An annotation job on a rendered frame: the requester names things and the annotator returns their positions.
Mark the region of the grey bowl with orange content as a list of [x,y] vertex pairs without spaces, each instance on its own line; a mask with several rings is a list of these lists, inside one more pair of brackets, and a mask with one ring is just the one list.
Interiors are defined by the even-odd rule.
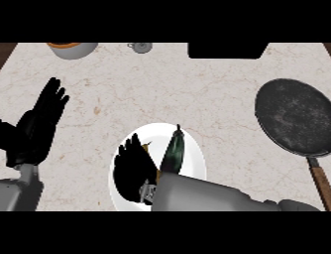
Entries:
[[54,55],[63,60],[78,60],[94,50],[97,43],[47,43]]

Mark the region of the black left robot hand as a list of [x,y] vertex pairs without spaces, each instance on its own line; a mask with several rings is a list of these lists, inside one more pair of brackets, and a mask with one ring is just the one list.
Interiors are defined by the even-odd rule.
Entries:
[[16,125],[0,119],[0,149],[6,152],[6,166],[38,165],[47,158],[56,126],[69,97],[60,81],[51,77],[40,93],[35,105]]

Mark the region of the black appliance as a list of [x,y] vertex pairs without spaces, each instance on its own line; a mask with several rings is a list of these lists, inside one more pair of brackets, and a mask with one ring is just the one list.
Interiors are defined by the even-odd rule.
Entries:
[[267,43],[189,43],[187,55],[190,59],[239,59],[260,58]]

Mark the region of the small grey cup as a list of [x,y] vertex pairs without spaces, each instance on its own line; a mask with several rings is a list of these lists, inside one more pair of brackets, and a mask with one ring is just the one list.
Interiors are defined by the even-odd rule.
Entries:
[[150,43],[128,43],[127,46],[138,54],[146,54],[152,50],[152,44]]

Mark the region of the white plate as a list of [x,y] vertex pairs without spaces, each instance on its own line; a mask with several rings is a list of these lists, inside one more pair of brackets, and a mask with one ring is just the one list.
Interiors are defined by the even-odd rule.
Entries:
[[[137,134],[140,144],[147,145],[147,153],[149,157],[153,161],[155,166],[161,165],[161,161],[164,158],[167,146],[169,143],[169,139],[172,136],[172,132],[177,130],[177,126],[169,123],[150,123],[140,126],[131,133],[125,136],[121,141],[124,144],[125,140],[131,138],[133,134]],[[205,159],[198,143],[187,133],[184,129],[183,139],[184,139],[184,157],[183,157],[183,165],[180,169],[180,175],[189,178],[195,178],[199,180],[206,179],[206,166]],[[112,173],[107,173],[107,189],[109,196],[112,200],[113,207],[118,211],[149,211],[150,206],[144,203],[136,203],[127,201],[115,188]]]

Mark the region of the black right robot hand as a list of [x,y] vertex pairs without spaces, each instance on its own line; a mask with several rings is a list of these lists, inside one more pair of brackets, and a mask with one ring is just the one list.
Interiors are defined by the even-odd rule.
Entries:
[[118,146],[112,178],[121,197],[128,201],[150,205],[150,198],[140,196],[140,188],[143,184],[156,185],[156,167],[140,145],[137,134],[133,134]]

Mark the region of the dark green pear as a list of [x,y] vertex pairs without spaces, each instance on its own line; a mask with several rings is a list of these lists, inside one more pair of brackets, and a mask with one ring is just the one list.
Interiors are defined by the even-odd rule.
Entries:
[[172,132],[172,136],[165,149],[162,157],[159,171],[178,174],[183,165],[184,157],[184,134],[181,128],[177,128]]

